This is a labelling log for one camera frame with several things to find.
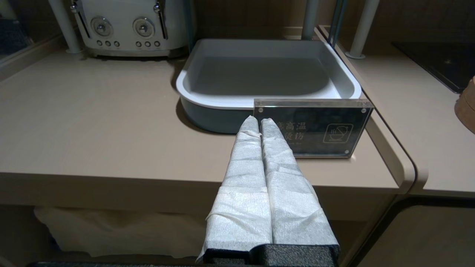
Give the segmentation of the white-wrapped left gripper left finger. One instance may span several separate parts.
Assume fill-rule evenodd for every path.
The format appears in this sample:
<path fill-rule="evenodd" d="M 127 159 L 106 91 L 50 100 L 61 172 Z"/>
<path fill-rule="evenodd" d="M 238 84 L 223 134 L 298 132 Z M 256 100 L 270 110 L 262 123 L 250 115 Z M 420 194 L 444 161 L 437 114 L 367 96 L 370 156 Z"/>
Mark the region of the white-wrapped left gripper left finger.
<path fill-rule="evenodd" d="M 198 263 L 212 251 L 247 253 L 272 242 L 271 212 L 263 167 L 258 121 L 242 123 L 226 174 L 206 218 L 206 234 Z"/>

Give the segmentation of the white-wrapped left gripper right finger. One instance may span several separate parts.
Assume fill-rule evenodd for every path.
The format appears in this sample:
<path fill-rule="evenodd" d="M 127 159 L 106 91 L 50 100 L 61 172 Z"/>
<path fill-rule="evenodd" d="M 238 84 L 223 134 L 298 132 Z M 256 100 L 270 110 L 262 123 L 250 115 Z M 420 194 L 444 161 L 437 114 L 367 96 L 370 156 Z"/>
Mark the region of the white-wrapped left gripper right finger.
<path fill-rule="evenodd" d="M 313 186 L 304 177 L 277 124 L 261 121 L 271 209 L 271 244 L 256 247 L 263 266 L 337 266 L 340 246 Z"/>

